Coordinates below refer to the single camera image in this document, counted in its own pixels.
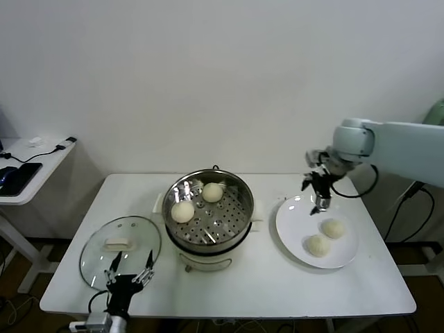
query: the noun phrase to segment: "white wall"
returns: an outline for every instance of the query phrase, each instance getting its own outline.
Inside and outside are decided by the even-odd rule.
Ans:
[[[71,236],[109,173],[299,172],[344,117],[422,119],[444,92],[443,15],[438,0],[1,1],[4,117],[80,140],[29,208],[50,222],[20,228]]]

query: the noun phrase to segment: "computer mouse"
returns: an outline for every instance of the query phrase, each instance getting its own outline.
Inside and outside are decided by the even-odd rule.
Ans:
[[[3,186],[8,176],[16,170],[17,168],[15,166],[7,166],[6,168],[0,169],[0,186]]]

